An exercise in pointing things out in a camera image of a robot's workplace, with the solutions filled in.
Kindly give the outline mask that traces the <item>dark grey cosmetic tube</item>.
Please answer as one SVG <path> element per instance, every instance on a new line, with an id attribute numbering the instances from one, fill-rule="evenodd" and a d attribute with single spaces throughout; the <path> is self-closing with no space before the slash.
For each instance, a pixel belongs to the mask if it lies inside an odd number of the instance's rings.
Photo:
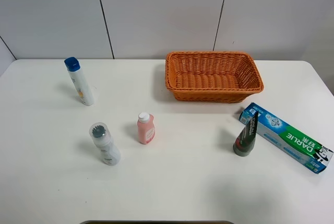
<path id="1" fill-rule="evenodd" d="M 256 111 L 254 116 L 250 118 L 233 144 L 233 150 L 238 156 L 246 157 L 253 150 L 257 133 L 257 125 L 258 111 Z"/>

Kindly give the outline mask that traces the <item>orange woven basket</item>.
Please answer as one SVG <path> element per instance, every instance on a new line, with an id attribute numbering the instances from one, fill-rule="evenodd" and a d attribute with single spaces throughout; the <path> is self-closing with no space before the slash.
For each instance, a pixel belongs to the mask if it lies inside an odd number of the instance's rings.
<path id="1" fill-rule="evenodd" d="M 165 86 L 179 101 L 218 103 L 239 103 L 264 89 L 251 56 L 231 51 L 169 53 Z"/>

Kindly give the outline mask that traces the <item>Darlie toothpaste box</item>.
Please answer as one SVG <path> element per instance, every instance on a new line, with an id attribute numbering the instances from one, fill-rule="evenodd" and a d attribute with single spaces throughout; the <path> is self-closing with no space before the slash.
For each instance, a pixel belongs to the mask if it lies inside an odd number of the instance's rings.
<path id="1" fill-rule="evenodd" d="M 257 134 L 316 174 L 327 168 L 332 150 L 259 105 L 251 103 L 242 111 L 239 121 L 247 124 L 255 114 Z"/>

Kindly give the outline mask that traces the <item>pink bottle white cap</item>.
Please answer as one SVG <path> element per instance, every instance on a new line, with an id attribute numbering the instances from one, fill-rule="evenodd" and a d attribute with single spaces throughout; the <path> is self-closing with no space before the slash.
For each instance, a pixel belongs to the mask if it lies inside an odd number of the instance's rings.
<path id="1" fill-rule="evenodd" d="M 153 115 L 147 112 L 141 112 L 138 115 L 138 137 L 139 141 L 144 145 L 150 143 L 155 136 L 156 130 L 153 120 Z"/>

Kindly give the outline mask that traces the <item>white bottle with brush cap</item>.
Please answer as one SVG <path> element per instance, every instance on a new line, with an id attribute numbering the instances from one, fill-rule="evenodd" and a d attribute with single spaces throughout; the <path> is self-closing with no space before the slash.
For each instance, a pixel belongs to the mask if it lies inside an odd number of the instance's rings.
<path id="1" fill-rule="evenodd" d="M 89 134 L 99 149 L 103 162 L 109 166 L 117 165 L 121 160 L 121 153 L 115 146 L 107 125 L 102 122 L 94 123 Z"/>

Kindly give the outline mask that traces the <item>white bottle blue cap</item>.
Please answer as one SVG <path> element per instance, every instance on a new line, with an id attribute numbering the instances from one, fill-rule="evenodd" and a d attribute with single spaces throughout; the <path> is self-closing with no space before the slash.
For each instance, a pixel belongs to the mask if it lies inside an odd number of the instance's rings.
<path id="1" fill-rule="evenodd" d="M 64 63 L 82 103 L 86 106 L 93 105 L 94 97 L 79 61 L 75 57 L 69 57 L 64 60 Z"/>

